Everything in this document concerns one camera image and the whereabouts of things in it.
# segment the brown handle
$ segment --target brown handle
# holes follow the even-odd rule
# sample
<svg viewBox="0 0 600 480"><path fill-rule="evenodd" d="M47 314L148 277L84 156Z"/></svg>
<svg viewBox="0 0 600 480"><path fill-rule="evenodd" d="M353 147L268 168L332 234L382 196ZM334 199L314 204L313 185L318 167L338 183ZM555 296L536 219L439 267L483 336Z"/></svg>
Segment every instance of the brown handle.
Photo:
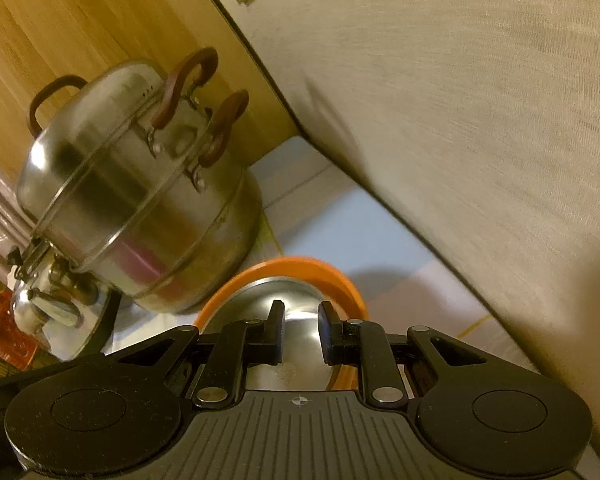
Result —
<svg viewBox="0 0 600 480"><path fill-rule="evenodd" d="M218 68L218 53L212 46L187 56L169 74L164 84L164 97L151 119L151 126L156 130L163 129L173 119L184 82L189 73L198 65L200 66L200 72L193 78L192 84L202 86L211 79Z"/></svg>
<svg viewBox="0 0 600 480"><path fill-rule="evenodd" d="M248 104L249 93L246 90L231 94L222 101L209 124L208 131L211 132L212 136L211 144L198 157L198 163L202 168L209 168L220 159L229 144L232 126L244 113Z"/></svg>
<svg viewBox="0 0 600 480"><path fill-rule="evenodd" d="M31 100L27 113L27 126L34 139L37 139L39 134L42 133L42 127L36 119L36 112L40 105L65 86L75 86L78 90L81 90L86 84L87 82L78 75L63 75L53 80L35 95Z"/></svg>

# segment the wall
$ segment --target wall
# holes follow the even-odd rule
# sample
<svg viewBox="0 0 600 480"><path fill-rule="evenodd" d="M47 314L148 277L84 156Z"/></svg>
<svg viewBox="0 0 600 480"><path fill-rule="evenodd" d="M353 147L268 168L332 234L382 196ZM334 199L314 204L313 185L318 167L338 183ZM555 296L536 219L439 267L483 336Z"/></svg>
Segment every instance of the wall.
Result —
<svg viewBox="0 0 600 480"><path fill-rule="evenodd" d="M129 58L148 58L165 70L201 46L220 57L217 75L200 91L215 106L247 88L251 102L234 128L232 150L250 163L297 129L238 37L210 0L205 20L185 19L170 0L0 0L0 166L16 178L33 142L25 124L29 102L66 73L91 80ZM46 124L69 91L43 105Z"/></svg>
<svg viewBox="0 0 600 480"><path fill-rule="evenodd" d="M600 0L221 1L311 137L600 435Z"/></svg>

